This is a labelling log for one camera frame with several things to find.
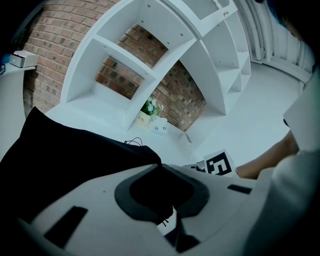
small white box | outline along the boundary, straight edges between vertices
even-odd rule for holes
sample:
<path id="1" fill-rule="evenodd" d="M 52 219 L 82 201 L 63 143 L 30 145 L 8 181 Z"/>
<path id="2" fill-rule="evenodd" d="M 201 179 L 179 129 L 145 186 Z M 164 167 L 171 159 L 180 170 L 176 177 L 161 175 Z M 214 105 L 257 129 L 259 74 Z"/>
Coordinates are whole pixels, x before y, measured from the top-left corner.
<path id="1" fill-rule="evenodd" d="M 10 56 L 10 64 L 18 68 L 34 67 L 38 65 L 39 55 L 26 50 L 16 50 Z"/>

black slot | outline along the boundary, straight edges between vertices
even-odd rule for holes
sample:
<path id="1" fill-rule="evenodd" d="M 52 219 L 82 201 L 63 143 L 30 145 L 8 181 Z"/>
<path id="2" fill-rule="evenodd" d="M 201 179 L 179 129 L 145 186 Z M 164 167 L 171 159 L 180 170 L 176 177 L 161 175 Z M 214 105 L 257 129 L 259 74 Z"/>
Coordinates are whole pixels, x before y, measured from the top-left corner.
<path id="1" fill-rule="evenodd" d="M 45 238 L 56 246 L 63 248 L 69 238 L 87 213 L 82 207 L 72 207 L 54 226 L 45 234 Z"/>
<path id="2" fill-rule="evenodd" d="M 247 195 L 249 195 L 251 190 L 252 190 L 252 188 L 244 187 L 244 186 L 238 186 L 238 185 L 230 185 L 227 188 L 229 190 L 237 191 L 237 192 L 244 193 L 244 194 L 247 194 Z"/>

red brick wall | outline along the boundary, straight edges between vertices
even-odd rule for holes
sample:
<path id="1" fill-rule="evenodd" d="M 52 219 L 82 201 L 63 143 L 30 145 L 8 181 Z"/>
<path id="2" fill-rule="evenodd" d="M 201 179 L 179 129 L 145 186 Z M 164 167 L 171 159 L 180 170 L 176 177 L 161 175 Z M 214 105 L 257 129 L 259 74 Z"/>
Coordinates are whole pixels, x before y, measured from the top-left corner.
<path id="1" fill-rule="evenodd" d="M 24 97 L 46 112 L 59 103 L 71 58 L 90 27 L 119 0 L 51 0 L 36 19 L 24 49 L 40 55 L 35 71 L 25 75 Z M 118 44 L 153 67 L 167 48 L 148 31 L 133 26 Z M 99 83 L 131 99 L 143 78 L 114 59 L 97 70 Z M 206 104 L 191 76 L 178 61 L 161 81 L 152 97 L 164 105 L 160 114 L 186 131 Z"/>

curved white bookshelf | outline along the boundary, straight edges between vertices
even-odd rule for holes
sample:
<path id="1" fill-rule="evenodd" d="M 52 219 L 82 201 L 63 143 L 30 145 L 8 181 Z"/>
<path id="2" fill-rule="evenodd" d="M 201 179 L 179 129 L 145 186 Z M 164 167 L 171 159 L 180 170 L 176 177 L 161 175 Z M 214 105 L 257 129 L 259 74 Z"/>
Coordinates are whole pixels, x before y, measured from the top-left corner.
<path id="1" fill-rule="evenodd" d="M 59 109 L 64 106 L 96 124 L 127 131 L 145 101 L 180 60 L 207 102 L 202 116 L 186 132 L 192 150 L 196 149 L 231 111 L 250 78 L 248 45 L 236 11 L 232 0 L 118 2 L 94 24 L 76 50 Z M 116 44 L 135 24 L 168 48 L 153 68 Z M 107 57 L 144 78 L 131 100 L 95 81 Z"/>

